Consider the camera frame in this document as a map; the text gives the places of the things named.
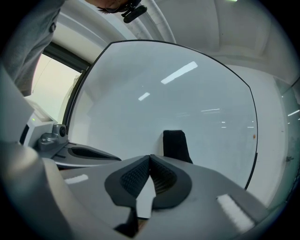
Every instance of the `black textured panel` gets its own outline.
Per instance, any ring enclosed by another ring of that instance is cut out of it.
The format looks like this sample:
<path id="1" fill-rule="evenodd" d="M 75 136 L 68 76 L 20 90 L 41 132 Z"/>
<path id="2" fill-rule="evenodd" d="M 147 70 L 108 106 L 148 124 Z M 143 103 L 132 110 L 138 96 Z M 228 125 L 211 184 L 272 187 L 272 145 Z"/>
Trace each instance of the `black textured panel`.
<path id="1" fill-rule="evenodd" d="M 117 206 L 136 208 L 136 198 L 149 178 L 149 156 L 123 167 L 105 180 L 105 190 Z"/>
<path id="2" fill-rule="evenodd" d="M 193 163 L 188 153 L 186 135 L 181 130 L 165 130 L 163 136 L 164 156 Z"/>
<path id="3" fill-rule="evenodd" d="M 153 159 L 151 160 L 151 178 L 156 194 L 167 191 L 173 187 L 177 180 L 176 174 L 170 168 Z"/>
<path id="4" fill-rule="evenodd" d="M 28 130 L 29 130 L 29 126 L 26 125 L 23 132 L 22 132 L 22 135 L 20 137 L 20 144 L 23 145 L 24 142 L 25 142 L 25 139 L 26 139 L 26 136 L 27 136 L 27 133 L 28 133 Z"/>
<path id="5" fill-rule="evenodd" d="M 127 222 L 115 227 L 114 229 L 130 238 L 134 237 L 138 232 L 136 210 L 131 209 Z"/>
<path id="6" fill-rule="evenodd" d="M 148 178 L 149 161 L 143 161 L 141 164 L 124 174 L 121 177 L 120 183 L 127 192 L 137 198 Z"/>
<path id="7" fill-rule="evenodd" d="M 69 148 L 68 152 L 70 155 L 77 157 L 77 158 L 99 158 L 99 159 L 111 159 L 111 160 L 120 160 L 118 157 L 112 157 L 107 154 L 99 153 L 90 149 L 86 148 L 78 148 L 78 147 L 73 147 Z"/>
<path id="8" fill-rule="evenodd" d="M 176 207 L 186 199 L 192 189 L 192 180 L 185 171 L 155 155 L 150 156 L 150 176 L 156 192 L 152 209 Z"/>

